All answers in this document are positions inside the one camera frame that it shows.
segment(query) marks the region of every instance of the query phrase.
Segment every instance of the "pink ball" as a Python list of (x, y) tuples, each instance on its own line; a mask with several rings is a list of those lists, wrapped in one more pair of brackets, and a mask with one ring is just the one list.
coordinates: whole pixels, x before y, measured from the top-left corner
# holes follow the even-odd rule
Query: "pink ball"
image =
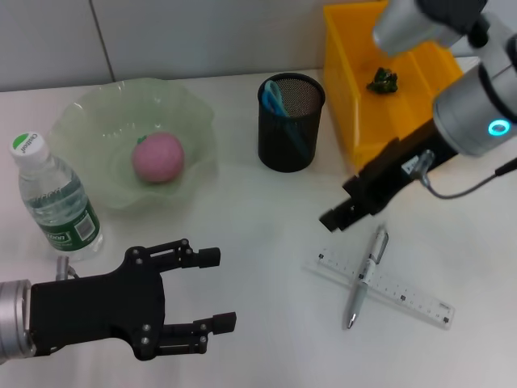
[(168, 182), (179, 175), (184, 164), (181, 143), (170, 133), (153, 133), (132, 152), (132, 166), (138, 177), (146, 182)]

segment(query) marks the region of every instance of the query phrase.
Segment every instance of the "pen holder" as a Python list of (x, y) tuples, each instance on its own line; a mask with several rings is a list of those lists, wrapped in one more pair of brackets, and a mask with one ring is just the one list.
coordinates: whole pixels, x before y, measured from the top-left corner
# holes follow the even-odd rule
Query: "pen holder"
[[(266, 84), (278, 85), (287, 116), (263, 103)], [(295, 172), (306, 168), (316, 154), (317, 131), (325, 92), (311, 77), (283, 73), (270, 77), (258, 89), (258, 156), (269, 168)]]

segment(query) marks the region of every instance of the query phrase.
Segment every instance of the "water bottle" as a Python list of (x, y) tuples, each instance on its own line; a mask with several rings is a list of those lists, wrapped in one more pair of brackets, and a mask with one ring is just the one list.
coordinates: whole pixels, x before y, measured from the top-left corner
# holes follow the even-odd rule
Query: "water bottle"
[(74, 170), (50, 154), (38, 133), (18, 136), (9, 148), (19, 167), (23, 203), (50, 245), (71, 260), (94, 256), (103, 235)]

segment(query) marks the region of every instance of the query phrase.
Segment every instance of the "bottle label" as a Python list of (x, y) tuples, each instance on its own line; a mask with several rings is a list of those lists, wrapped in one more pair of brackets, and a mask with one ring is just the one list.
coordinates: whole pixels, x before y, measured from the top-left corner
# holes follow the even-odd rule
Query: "bottle label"
[(59, 226), (40, 225), (48, 242), (59, 251), (77, 251), (86, 247), (99, 235), (100, 223), (90, 202), (82, 213)]

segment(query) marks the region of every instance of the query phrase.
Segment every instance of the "white bottle cap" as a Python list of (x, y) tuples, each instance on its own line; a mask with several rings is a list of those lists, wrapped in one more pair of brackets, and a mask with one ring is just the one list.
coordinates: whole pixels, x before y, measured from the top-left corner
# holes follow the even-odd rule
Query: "white bottle cap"
[(21, 169), (32, 169), (45, 162), (50, 155), (47, 143), (39, 133), (29, 132), (16, 137), (9, 150)]

